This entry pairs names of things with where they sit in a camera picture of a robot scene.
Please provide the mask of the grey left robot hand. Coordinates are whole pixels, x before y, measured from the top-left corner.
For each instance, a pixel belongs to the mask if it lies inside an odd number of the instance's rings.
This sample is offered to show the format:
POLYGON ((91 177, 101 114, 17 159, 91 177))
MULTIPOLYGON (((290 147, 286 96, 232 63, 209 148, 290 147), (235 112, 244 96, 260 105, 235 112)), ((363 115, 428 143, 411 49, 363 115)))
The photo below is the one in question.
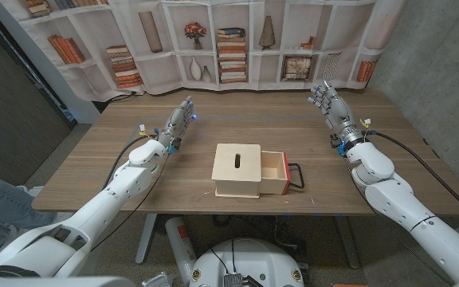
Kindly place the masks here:
POLYGON ((197 118, 192 96, 188 96, 172 113, 164 128, 157 135, 159 141, 172 154, 181 146, 182 138, 186 134, 190 123, 197 118))

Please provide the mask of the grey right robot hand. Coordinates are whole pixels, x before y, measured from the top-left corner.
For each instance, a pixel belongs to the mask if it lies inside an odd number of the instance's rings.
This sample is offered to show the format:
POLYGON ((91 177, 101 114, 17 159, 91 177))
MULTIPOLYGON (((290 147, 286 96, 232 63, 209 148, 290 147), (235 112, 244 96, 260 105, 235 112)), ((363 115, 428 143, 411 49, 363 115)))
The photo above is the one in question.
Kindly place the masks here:
POLYGON ((355 118, 346 101, 326 80, 311 88, 312 97, 308 101, 314 104, 326 118, 327 126, 332 130, 331 147, 345 156, 356 144, 364 142, 362 132, 357 128, 355 118))

